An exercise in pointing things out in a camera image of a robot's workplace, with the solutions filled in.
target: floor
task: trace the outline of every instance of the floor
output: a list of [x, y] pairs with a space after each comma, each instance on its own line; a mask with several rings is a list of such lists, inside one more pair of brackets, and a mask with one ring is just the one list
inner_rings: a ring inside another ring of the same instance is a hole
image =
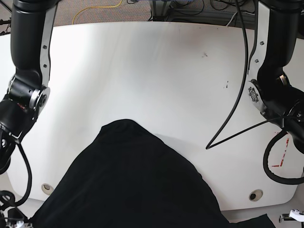
[[[13, 0], [3, 0], [7, 5], [11, 6]], [[193, 0], [193, 2], [184, 7], [185, 9], [201, 10], [203, 3], [205, 4], [204, 10], [214, 10], [210, 4], [217, 9], [222, 9], [225, 4], [216, 0]], [[58, 5], [55, 26], [70, 25], [72, 24], [73, 17], [82, 9], [89, 6], [110, 6], [116, 5], [119, 0], [61, 0]], [[250, 12], [254, 11], [254, 4], [252, 0], [248, 0], [243, 10]], [[236, 8], [229, 6], [224, 11], [235, 12]], [[96, 23], [96, 22], [112, 22], [112, 21], [147, 21], [151, 16], [150, 5], [148, 0], [140, 0], [135, 4], [128, 4], [123, 0], [122, 4], [117, 8], [106, 9], [88, 9], [80, 13], [75, 24], [82, 23]], [[10, 18], [10, 13], [0, 5], [0, 19], [7, 20]]]

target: white tabletop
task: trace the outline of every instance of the white tabletop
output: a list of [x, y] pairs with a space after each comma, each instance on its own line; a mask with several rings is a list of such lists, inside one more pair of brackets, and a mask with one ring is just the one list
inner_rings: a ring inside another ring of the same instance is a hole
[[[250, 48], [254, 31], [248, 30]], [[0, 37], [0, 94], [14, 74], [9, 35]], [[304, 42], [298, 40], [285, 68], [293, 85], [301, 77]], [[270, 180], [262, 166], [268, 142], [280, 129], [265, 124], [208, 151], [237, 97], [244, 68], [241, 29], [170, 22], [119, 22], [54, 28], [51, 96], [23, 141], [33, 172], [30, 198], [45, 200], [44, 183], [56, 187], [75, 157], [114, 120], [138, 122], [191, 161], [216, 195], [222, 210], [281, 204], [296, 186]], [[219, 140], [264, 120], [244, 95]], [[286, 136], [272, 149], [280, 164]], [[300, 177], [304, 156], [289, 141], [283, 177]], [[27, 172], [18, 150], [8, 170], [23, 195]], [[251, 202], [252, 191], [263, 197]]]

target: black shirt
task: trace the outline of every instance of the black shirt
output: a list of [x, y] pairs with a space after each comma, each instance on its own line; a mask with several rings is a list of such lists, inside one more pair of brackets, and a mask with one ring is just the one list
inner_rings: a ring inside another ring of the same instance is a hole
[[230, 224], [195, 167], [131, 120], [102, 127], [30, 221], [35, 228], [274, 228], [266, 215]]

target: screw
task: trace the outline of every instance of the screw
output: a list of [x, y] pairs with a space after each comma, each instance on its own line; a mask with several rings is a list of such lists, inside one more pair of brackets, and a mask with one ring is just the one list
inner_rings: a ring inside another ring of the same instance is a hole
[[6, 140], [5, 140], [5, 139], [2, 139], [2, 147], [6, 147], [6, 145], [7, 145]]
[[299, 113], [296, 115], [296, 117], [301, 118], [301, 117], [302, 117], [302, 113], [299, 112]]

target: wire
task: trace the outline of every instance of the wire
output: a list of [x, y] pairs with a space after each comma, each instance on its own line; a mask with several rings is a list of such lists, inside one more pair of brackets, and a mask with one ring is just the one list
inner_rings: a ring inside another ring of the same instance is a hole
[[188, 1], [186, 4], [181, 4], [181, 3], [178, 3], [177, 1], [174, 1], [174, 3], [180, 7], [184, 7], [184, 6], [188, 6], [192, 3], [192, 1]]
[[[28, 171], [28, 185], [27, 185], [27, 189], [26, 189], [26, 192], [24, 194], [24, 196], [21, 198], [21, 200], [17, 201], [16, 203], [12, 203], [8, 198], [7, 198], [7, 195], [5, 195], [3, 192], [4, 191], [0, 191], [0, 195], [2, 195], [2, 197], [6, 200], [6, 202], [8, 203], [9, 207], [13, 207], [15, 208], [21, 215], [22, 215], [22, 220], [25, 220], [25, 217], [23, 215], [23, 213], [17, 208], [19, 206], [21, 206], [22, 204], [25, 203], [25, 201], [29, 198], [29, 194], [30, 194], [30, 191], [31, 191], [31, 188], [32, 188], [32, 171], [31, 171], [31, 168], [30, 168], [30, 165], [29, 165], [29, 161], [28, 161], [28, 158], [27, 156], [25, 155], [25, 152], [23, 150], [23, 147], [20, 143], [17, 144], [18, 148], [19, 148], [19, 151], [21, 153], [21, 156], [24, 160], [24, 163], [25, 163], [25, 166], [27, 168], [27, 171]], [[4, 207], [1, 206], [1, 210], [5, 210], [7, 207]], [[20, 220], [19, 218], [0, 218], [1, 219], [10, 219], [10, 220]]]
[[195, 13], [195, 14], [187, 14], [187, 13], [182, 13], [182, 12], [180, 12], [180, 11], [178, 11], [178, 10], [176, 10], [175, 8], [171, 8], [172, 10], [174, 10], [174, 11], [176, 11], [176, 12], [178, 12], [178, 13], [181, 13], [181, 14], [183, 14], [183, 15], [187, 15], [187, 16], [195, 16], [195, 15], [198, 15], [198, 14], [200, 14], [204, 9], [205, 9], [205, 2], [204, 2], [204, 0], [202, 0], [202, 2], [203, 2], [203, 8], [201, 9], [201, 11], [200, 12], [198, 12], [198, 13]]
[[6, 27], [6, 30], [4, 32], [8, 32], [8, 29], [10, 28], [10, 24], [8, 24], [8, 26]]
[[4, 8], [6, 8], [6, 10], [7, 10], [8, 12], [11, 13], [11, 7], [9, 7], [5, 2], [0, 1], [0, 4], [1, 4]]
[[229, 7], [229, 5], [226, 3], [226, 6], [224, 8], [218, 9], [213, 5], [213, 0], [210, 0], [210, 5], [213, 9], [218, 10], [218, 11], [225, 10]]
[[249, 131], [249, 130], [251, 130], [251, 129], [254, 129], [254, 128], [258, 127], [258, 126], [261, 126], [261, 125], [266, 124], [266, 123], [271, 122], [271, 121], [280, 120], [280, 119], [296, 119], [296, 120], [300, 120], [300, 119], [297, 118], [297, 117], [288, 116], [288, 115], [287, 115], [287, 116], [280, 116], [280, 117], [272, 118], [272, 119], [270, 119], [270, 120], [265, 120], [265, 121], [260, 122], [260, 123], [258, 123], [258, 124], [256, 124], [256, 125], [253, 125], [253, 126], [251, 126], [251, 127], [249, 127], [249, 128], [246, 128], [246, 129], [244, 129], [244, 130], [242, 130], [242, 131], [240, 131], [240, 132], [238, 132], [238, 133], [236, 133], [236, 134], [234, 134], [234, 135], [232, 135], [232, 136], [230, 136], [230, 137], [228, 137], [228, 138], [226, 138], [226, 139], [223, 139], [223, 140], [220, 141], [220, 142], [217, 142], [217, 143], [211, 145], [208, 149], [210, 149], [210, 148], [212, 148], [212, 147], [215, 147], [215, 146], [217, 146], [217, 145], [220, 145], [220, 144], [222, 144], [222, 143], [224, 143], [224, 142], [226, 142], [226, 141], [228, 141], [228, 140], [230, 140], [230, 139], [232, 139], [232, 138], [234, 138], [234, 137], [237, 137], [238, 135], [240, 135], [240, 134], [242, 134], [242, 133], [245, 133], [245, 132], [247, 132], [247, 131]]
[[150, 12], [151, 12], [151, 16], [150, 16], [150, 18], [147, 21], [151, 21], [152, 20], [152, 17], [153, 17], [152, 10], [150, 10]]
[[22, 199], [15, 203], [16, 207], [19, 207], [20, 205], [24, 204], [25, 201], [29, 198], [29, 194], [30, 194], [30, 191], [31, 191], [31, 188], [32, 188], [32, 171], [31, 171], [31, 169], [30, 169], [30, 165], [29, 165], [28, 158], [27, 158], [27, 156], [25, 155], [24, 150], [23, 150], [21, 144], [18, 143], [17, 146], [18, 146], [19, 151], [20, 151], [20, 153], [21, 153], [21, 155], [22, 155], [22, 157], [23, 157], [25, 166], [27, 167], [27, 171], [28, 171], [28, 185], [27, 185], [27, 190], [26, 190], [24, 196], [22, 197]]
[[[8, 198], [7, 195], [2, 193], [3, 191], [0, 191], [0, 195], [2, 196], [2, 198], [5, 199], [5, 201], [12, 207], [15, 208], [16, 211], [19, 212], [19, 214], [22, 216], [22, 221], [25, 220], [24, 214], [16, 207], [16, 205], [14, 205]], [[9, 219], [9, 220], [13, 220], [13, 221], [20, 221], [20, 218], [8, 218], [8, 217], [0, 217], [0, 220], [5, 220], [5, 219]]]
[[[223, 8], [223, 9], [217, 9], [217, 8], [214, 7], [212, 1], [222, 2], [222, 3], [225, 3], [227, 6], [226, 6], [225, 8]], [[241, 0], [241, 1], [239, 1], [239, 2], [238, 2], [238, 3], [239, 3], [239, 6], [245, 5], [248, 1], [249, 1], [249, 0]], [[234, 7], [236, 7], [236, 5], [235, 5], [234, 3], [232, 3], [232, 2], [230, 2], [230, 0], [229, 0], [228, 2], [227, 2], [227, 1], [224, 1], [224, 0], [210, 0], [210, 5], [211, 5], [211, 7], [212, 7], [213, 9], [215, 9], [215, 10], [225, 10], [226, 8], [228, 8], [228, 6], [234, 6]], [[254, 14], [254, 13], [255, 13], [255, 11], [253, 11], [253, 12], [249, 12], [249, 11], [247, 11], [247, 10], [241, 10], [241, 11], [242, 11], [242, 12], [246, 12], [246, 13], [250, 13], [250, 14]]]
[[226, 25], [227, 27], [230, 25], [230, 23], [233, 21], [234, 17], [236, 16], [238, 12], [235, 12], [232, 16], [232, 18], [230, 19], [230, 21], [228, 22], [228, 24]]
[[235, 22], [234, 22], [234, 27], [237, 25], [237, 21], [238, 21], [238, 14], [237, 14], [236, 20], [235, 20]]
[[280, 184], [287, 184], [287, 185], [298, 185], [304, 183], [304, 177], [300, 178], [283, 178], [275, 175], [273, 172], [270, 171], [268, 167], [268, 157], [271, 151], [271, 148], [274, 146], [274, 144], [282, 139], [287, 134], [286, 129], [282, 129], [282, 131], [277, 134], [267, 145], [264, 156], [263, 156], [263, 168], [266, 173], [266, 175], [272, 179], [275, 182], [278, 182]]
[[216, 132], [216, 134], [213, 136], [213, 138], [211, 139], [211, 141], [208, 143], [208, 145], [206, 146], [206, 150], [208, 150], [211, 147], [211, 144], [214, 142], [214, 140], [218, 137], [218, 135], [221, 133], [221, 131], [224, 129], [224, 127], [227, 125], [228, 121], [231, 119], [233, 113], [235, 112], [237, 105], [241, 99], [244, 87], [245, 87], [245, 82], [246, 82], [246, 76], [247, 76], [247, 68], [248, 68], [248, 40], [247, 40], [247, 34], [246, 34], [246, 30], [245, 30], [245, 24], [243, 21], [243, 16], [241, 14], [241, 9], [239, 7], [238, 4], [238, 0], [235, 0], [235, 4], [237, 6], [237, 14], [240, 17], [241, 20], [241, 27], [242, 27], [242, 31], [243, 31], [243, 37], [244, 37], [244, 44], [245, 44], [245, 66], [244, 66], [244, 73], [243, 73], [243, 80], [242, 80], [242, 84], [241, 84], [241, 88], [239, 90], [239, 93], [237, 95], [237, 100], [231, 110], [231, 112], [229, 113], [227, 119], [224, 121], [223, 125], [219, 128], [218, 132]]
[[72, 25], [74, 25], [74, 21], [75, 21], [75, 18], [83, 11], [87, 10], [87, 9], [95, 9], [95, 8], [115, 8], [115, 7], [119, 7], [121, 4], [122, 4], [123, 0], [121, 0], [117, 5], [115, 6], [90, 6], [90, 7], [86, 7], [82, 10], [80, 10], [73, 18], [73, 21], [72, 21]]

